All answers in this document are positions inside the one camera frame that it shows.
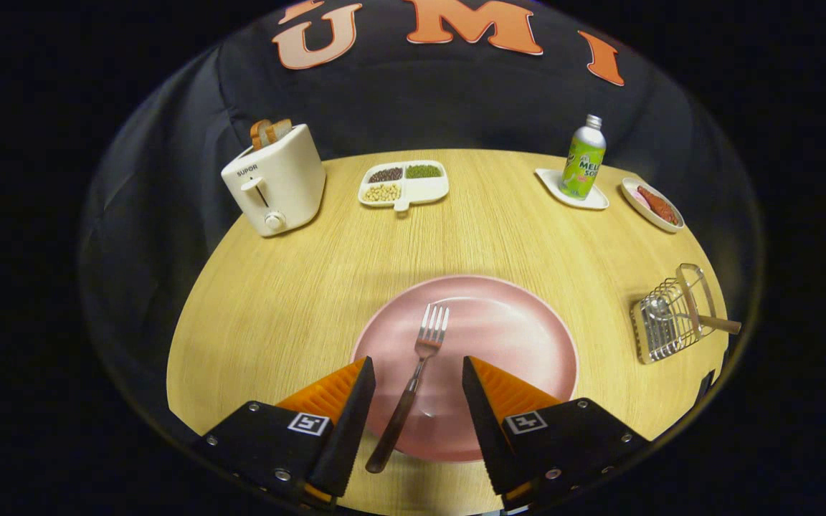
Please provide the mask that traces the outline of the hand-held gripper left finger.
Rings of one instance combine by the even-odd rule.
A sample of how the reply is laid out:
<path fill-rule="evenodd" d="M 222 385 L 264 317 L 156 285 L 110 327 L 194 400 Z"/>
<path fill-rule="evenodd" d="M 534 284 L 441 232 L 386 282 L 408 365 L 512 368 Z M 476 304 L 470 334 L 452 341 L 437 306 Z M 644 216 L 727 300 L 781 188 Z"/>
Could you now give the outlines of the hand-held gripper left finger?
<path fill-rule="evenodd" d="M 244 403 L 192 448 L 282 502 L 334 506 L 353 472 L 374 390 L 366 356 L 275 405 Z"/>

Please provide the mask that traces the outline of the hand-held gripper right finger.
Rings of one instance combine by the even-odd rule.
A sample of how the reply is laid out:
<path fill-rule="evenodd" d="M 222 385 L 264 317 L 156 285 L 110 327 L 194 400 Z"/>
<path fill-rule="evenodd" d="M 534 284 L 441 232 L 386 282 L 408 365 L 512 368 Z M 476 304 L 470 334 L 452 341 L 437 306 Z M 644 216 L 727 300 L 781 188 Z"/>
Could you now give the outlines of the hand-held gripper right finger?
<path fill-rule="evenodd" d="M 545 512 L 616 476 L 649 441 L 589 398 L 560 401 L 478 357 L 462 389 L 504 510 Z"/>

